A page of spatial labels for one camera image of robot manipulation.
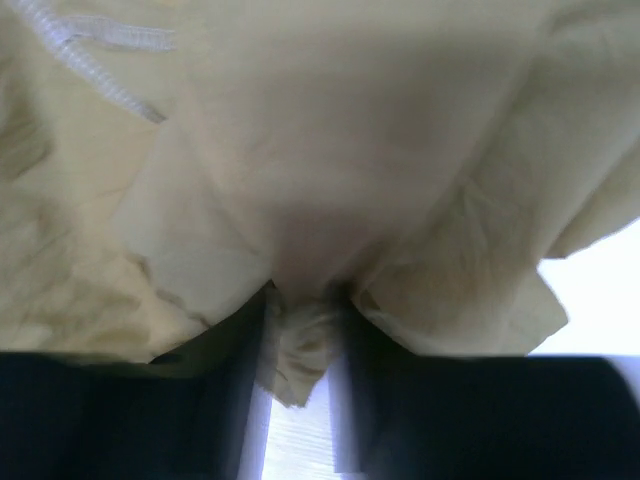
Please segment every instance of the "yellow fabric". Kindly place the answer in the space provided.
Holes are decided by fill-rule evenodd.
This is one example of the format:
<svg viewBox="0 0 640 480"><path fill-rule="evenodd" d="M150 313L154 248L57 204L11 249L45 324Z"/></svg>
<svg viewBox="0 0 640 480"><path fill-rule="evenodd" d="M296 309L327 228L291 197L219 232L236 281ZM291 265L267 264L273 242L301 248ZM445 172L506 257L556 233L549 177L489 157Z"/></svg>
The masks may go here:
<svg viewBox="0 0 640 480"><path fill-rule="evenodd" d="M20 277L0 262L2 281L11 278L3 293L33 285L0 307L1 348L144 361L273 278L279 348L265 363L278 372L276 395L302 404L330 361L331 314L316 302L333 282L353 282L356 305L419 354L523 354L566 322L539 260L584 248L640 211L635 1L56 7L175 27L175 54L87 47L169 120L156 130L108 105L33 39L18 56L0 30L2 55L33 61L49 119L3 63L2 88L25 100L14 108L1 97L0 118L29 128L3 125L11 198L1 208L27 195L55 210L47 218L75 221L52 220L64 240L51 245L69 257L44 249L52 253ZM51 134L36 128L45 124ZM114 212L117 238L169 302L112 241ZM31 245L7 231L11 259L33 257L49 238ZM44 273L55 289L37 291Z"/></svg>
<svg viewBox="0 0 640 480"><path fill-rule="evenodd" d="M148 361L202 331L105 228L155 128L58 65L4 4L0 23L0 348Z"/></svg>

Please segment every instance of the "dark surface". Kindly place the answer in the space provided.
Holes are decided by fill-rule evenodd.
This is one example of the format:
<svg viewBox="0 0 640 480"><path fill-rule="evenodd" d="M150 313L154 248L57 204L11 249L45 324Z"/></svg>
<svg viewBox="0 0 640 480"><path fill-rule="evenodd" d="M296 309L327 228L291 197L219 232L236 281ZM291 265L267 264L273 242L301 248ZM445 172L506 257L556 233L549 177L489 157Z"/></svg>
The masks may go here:
<svg viewBox="0 0 640 480"><path fill-rule="evenodd" d="M198 368L186 344L158 375L0 355L0 479L235 480L263 314L260 293L195 339ZM198 357L220 341L225 355Z"/></svg>
<svg viewBox="0 0 640 480"><path fill-rule="evenodd" d="M369 480L640 479L640 413L605 360L417 357L345 311Z"/></svg>

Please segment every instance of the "white surface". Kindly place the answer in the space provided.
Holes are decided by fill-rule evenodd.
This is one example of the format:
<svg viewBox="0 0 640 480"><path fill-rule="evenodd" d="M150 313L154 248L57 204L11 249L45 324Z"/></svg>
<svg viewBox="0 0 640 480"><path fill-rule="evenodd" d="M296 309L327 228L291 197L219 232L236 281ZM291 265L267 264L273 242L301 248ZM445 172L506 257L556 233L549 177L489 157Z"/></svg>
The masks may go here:
<svg viewBox="0 0 640 480"><path fill-rule="evenodd" d="M569 325L536 354L640 355L640 221L540 271L569 316ZM338 479L333 473L326 377L306 410L274 402L263 480Z"/></svg>
<svg viewBox="0 0 640 480"><path fill-rule="evenodd" d="M540 272L569 325L535 353L640 355L640 221Z"/></svg>

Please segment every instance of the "crumpled fabric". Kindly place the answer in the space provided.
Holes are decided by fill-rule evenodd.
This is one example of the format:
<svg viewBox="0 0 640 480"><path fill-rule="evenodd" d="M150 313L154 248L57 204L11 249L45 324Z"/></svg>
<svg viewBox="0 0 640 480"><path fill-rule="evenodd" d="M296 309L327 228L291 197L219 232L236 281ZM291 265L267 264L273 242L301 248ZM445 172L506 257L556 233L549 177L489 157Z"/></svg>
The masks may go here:
<svg viewBox="0 0 640 480"><path fill-rule="evenodd" d="M86 92L92 106L65 120L76 158L105 178L121 171L113 162L130 167L108 207L83 218L104 227L115 211L152 300L174 313L174 343L272 279L263 383L285 404L304 404L337 353L330 287L351 285L354 304L415 353L524 354L566 322L540 259L638 216L634 1L142 4L136 19L129 3L72 9L165 26L149 7L180 40L153 77L104 57L169 117L157 133L103 107L91 118L105 147L80 147L76 129L100 103ZM86 351L77 334L60 335Z"/></svg>
<svg viewBox="0 0 640 480"><path fill-rule="evenodd" d="M105 228L154 131L56 64L0 3L0 349L148 362L203 331Z"/></svg>

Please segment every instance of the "cream cloth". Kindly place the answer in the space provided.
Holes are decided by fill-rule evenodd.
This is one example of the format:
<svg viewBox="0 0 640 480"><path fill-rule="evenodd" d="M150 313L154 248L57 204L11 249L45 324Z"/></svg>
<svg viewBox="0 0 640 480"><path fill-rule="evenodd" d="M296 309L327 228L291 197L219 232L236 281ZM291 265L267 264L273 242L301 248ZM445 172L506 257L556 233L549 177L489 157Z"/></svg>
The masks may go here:
<svg viewBox="0 0 640 480"><path fill-rule="evenodd" d="M82 271L76 262L91 267L82 278L97 297L83 298L96 301L74 310L79 295L64 287L67 303L41 302L54 318L24 313L27 297L12 296L0 310L3 331L14 332L2 348L145 360L201 331L192 318L219 322L273 278L282 311L278 358L265 360L277 371L271 388L303 404L330 361L332 314L317 303L330 284L352 282L356 305L419 354L522 354L566 321L538 261L640 211L635 1L58 8L175 26L177 55L95 52L169 121L151 147L155 127L101 102L34 47L57 160L12 188L65 200L89 232L80 244L111 253L63 265L38 256L32 264L63 272L62 285L73 285L64 272ZM54 189L54 178L66 186ZM117 245L106 247L125 190L117 234L178 308L151 294ZM39 249L0 238L27 256ZM116 296L102 296L104 286ZM124 297L132 303L117 310Z"/></svg>
<svg viewBox="0 0 640 480"><path fill-rule="evenodd" d="M136 55L151 71L169 61ZM203 331L156 298L105 228L155 130L104 102L0 2L0 349L146 362Z"/></svg>

